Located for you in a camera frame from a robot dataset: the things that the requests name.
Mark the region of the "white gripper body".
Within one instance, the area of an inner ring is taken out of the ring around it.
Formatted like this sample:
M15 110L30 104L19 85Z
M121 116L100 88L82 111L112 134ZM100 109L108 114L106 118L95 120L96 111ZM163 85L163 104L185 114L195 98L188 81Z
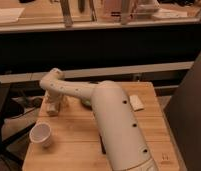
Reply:
M68 98L64 94L47 91L45 103L48 107L58 109L61 105L68 105Z

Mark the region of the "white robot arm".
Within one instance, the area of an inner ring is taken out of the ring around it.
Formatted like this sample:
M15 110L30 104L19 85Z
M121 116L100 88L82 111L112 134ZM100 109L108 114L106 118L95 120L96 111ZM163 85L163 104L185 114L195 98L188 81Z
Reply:
M113 171L159 171L130 99L118 83L65 81L63 72L53 68L42 77L40 87L51 93L90 101Z

